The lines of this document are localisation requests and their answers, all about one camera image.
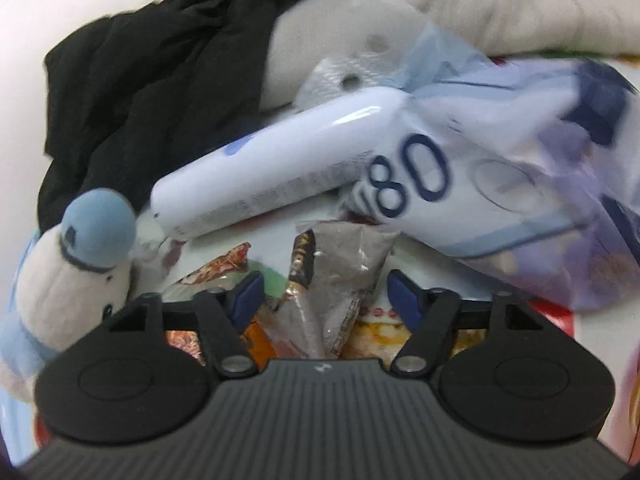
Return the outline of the white cylindrical bottle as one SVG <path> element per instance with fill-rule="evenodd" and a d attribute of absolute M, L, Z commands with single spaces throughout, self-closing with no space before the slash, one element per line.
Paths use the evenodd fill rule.
<path fill-rule="evenodd" d="M 351 184 L 407 99 L 367 88 L 218 148 L 155 183 L 153 217 L 166 235 L 192 240 Z"/>

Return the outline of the food print tablecloth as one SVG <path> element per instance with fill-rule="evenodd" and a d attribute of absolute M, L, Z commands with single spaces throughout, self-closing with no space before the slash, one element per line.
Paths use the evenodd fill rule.
<path fill-rule="evenodd" d="M 393 235 L 320 223 L 288 290 L 265 278 L 105 313 L 39 375 L 49 441 L 20 479 L 634 479 L 600 442 L 608 368 L 510 292 L 469 300 L 390 272 L 392 362 L 336 360 Z"/>

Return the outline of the black clothing pile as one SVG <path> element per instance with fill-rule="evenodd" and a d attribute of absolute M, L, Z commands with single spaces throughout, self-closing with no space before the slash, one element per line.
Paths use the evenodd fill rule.
<path fill-rule="evenodd" d="M 55 46 L 40 229 L 94 188 L 141 209 L 161 177 L 256 129 L 271 33 L 298 2 L 162 0 Z"/>

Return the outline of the orange snack packet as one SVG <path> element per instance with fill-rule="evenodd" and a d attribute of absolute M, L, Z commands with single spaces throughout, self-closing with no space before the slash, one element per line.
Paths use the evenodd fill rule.
<path fill-rule="evenodd" d="M 242 333 L 241 339 L 250 357 L 257 364 L 258 370 L 263 370 L 270 360 L 278 356 L 268 335 L 256 320 L 250 322 Z"/>

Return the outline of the clear plastic bag with 80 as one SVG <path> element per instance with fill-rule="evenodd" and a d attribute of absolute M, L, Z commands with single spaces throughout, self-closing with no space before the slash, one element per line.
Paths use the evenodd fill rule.
<path fill-rule="evenodd" d="M 639 289 L 639 92 L 590 58 L 491 61 L 400 0 L 350 0 L 302 110 L 381 98 L 344 207 L 576 311 Z"/>

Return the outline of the penguin plush toy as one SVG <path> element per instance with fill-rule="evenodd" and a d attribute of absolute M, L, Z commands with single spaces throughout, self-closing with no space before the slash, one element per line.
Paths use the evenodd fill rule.
<path fill-rule="evenodd" d="M 131 283 L 136 214 L 122 194 L 97 188 L 40 235 L 17 273 L 1 318 L 1 388 L 30 403 L 37 376 L 122 310 Z"/>

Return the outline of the grey brown snack packet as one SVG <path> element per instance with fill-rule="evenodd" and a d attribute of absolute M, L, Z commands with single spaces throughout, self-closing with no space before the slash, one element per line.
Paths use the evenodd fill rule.
<path fill-rule="evenodd" d="M 277 355 L 338 358 L 398 236 L 387 226 L 347 221 L 316 222 L 300 232 L 285 290 L 262 318 Z"/>

